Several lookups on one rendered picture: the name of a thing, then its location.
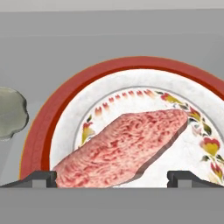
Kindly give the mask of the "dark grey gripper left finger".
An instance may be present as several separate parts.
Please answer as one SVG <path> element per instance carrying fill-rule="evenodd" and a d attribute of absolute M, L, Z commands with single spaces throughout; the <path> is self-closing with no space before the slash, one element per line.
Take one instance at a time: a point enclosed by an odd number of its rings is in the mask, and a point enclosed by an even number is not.
<path fill-rule="evenodd" d="M 26 178 L 3 185 L 3 188 L 53 188 L 56 187 L 56 171 L 34 171 Z"/>

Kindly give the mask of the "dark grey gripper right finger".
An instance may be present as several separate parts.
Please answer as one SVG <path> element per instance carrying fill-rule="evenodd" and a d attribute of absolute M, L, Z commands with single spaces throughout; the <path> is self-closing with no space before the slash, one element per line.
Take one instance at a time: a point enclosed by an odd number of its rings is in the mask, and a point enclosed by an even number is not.
<path fill-rule="evenodd" d="M 198 178 L 190 171 L 168 171 L 167 178 L 167 187 L 172 188 L 221 187 L 219 184 Z"/>

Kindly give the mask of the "raw red marbled steak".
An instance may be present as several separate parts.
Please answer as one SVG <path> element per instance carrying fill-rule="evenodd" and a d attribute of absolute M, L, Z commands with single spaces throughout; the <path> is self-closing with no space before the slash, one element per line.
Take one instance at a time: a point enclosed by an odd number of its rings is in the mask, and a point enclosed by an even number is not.
<path fill-rule="evenodd" d="M 180 109 L 121 115 L 54 167 L 57 186 L 103 188 L 132 179 L 187 120 Z"/>

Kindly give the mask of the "grey-green lumpy round object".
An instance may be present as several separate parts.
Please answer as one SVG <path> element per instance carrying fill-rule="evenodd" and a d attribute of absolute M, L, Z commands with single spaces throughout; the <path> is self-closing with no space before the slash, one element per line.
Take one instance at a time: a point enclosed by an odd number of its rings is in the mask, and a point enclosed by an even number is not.
<path fill-rule="evenodd" d="M 26 99 L 17 91 L 0 87 L 0 141 L 8 141 L 29 121 Z"/>

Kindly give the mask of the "red-rimmed white floral plate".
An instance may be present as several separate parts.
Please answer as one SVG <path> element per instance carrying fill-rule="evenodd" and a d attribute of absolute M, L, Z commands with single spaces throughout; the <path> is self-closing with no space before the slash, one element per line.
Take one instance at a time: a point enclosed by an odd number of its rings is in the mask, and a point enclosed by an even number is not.
<path fill-rule="evenodd" d="M 132 179 L 110 187 L 164 187 L 168 171 L 189 171 L 224 186 L 224 81 L 197 67 L 153 57 L 112 59 L 62 84 L 31 126 L 20 176 L 55 171 L 124 114 L 167 109 L 186 112 L 186 128 Z"/>

